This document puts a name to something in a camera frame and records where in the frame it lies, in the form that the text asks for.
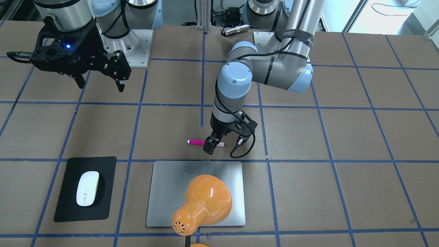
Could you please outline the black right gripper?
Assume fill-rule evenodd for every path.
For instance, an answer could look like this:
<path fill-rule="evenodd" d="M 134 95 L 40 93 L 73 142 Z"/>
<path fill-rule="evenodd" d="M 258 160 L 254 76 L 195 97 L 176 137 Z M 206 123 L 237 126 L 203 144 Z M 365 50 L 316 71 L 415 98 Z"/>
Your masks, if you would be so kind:
<path fill-rule="evenodd" d="M 132 72 L 130 63 L 121 50 L 105 53 L 96 21 L 89 21 L 84 27 L 73 31 L 58 31 L 55 44 L 58 53 L 51 59 L 52 65 L 56 72 L 77 72 L 72 78 L 80 89 L 86 86 L 82 74 L 92 70 L 111 77 L 118 91 L 124 91 L 125 81 Z"/>

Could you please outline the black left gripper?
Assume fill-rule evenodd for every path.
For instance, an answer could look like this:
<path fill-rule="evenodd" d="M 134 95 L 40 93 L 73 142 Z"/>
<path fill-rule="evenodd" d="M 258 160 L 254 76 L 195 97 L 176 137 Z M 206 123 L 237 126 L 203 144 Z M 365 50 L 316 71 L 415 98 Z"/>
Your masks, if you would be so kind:
<path fill-rule="evenodd" d="M 203 145 L 203 151 L 209 155 L 213 155 L 215 148 L 220 143 L 223 136 L 231 133 L 236 126 L 235 122 L 222 122 L 216 118 L 210 119 L 210 126 L 212 128 L 211 135 L 208 136 Z"/>

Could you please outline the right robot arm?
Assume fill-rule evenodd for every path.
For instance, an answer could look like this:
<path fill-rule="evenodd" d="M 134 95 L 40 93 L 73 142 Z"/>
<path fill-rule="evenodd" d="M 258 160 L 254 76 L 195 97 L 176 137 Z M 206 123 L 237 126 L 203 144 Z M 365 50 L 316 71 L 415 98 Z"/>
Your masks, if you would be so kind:
<path fill-rule="evenodd" d="M 29 62 L 64 74 L 83 89 L 83 74 L 111 77 L 119 92 L 130 78 L 127 53 L 139 50 L 134 30 L 156 30 L 163 22 L 161 0 L 35 0 L 44 26 Z"/>

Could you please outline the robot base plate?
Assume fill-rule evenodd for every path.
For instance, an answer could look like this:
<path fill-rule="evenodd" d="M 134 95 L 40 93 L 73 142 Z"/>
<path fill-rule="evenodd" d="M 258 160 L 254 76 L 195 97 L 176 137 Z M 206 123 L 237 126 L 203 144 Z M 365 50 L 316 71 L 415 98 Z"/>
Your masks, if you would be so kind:
<path fill-rule="evenodd" d="M 150 61 L 154 30 L 130 30 L 123 38 L 111 39 L 101 35 L 108 53 L 124 52 L 131 68 L 146 69 Z"/>

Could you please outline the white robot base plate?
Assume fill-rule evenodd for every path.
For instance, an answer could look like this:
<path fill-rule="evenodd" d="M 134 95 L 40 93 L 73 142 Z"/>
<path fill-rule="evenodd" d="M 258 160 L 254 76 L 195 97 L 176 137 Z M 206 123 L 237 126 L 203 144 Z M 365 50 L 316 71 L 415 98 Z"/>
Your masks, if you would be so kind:
<path fill-rule="evenodd" d="M 308 63 L 314 35 L 299 29 L 289 29 L 282 33 L 281 41 L 274 32 L 254 34 L 258 53 L 248 61 L 251 68 L 259 74 L 269 74 L 284 80 L 298 77 L 311 77 L 313 68 Z"/>

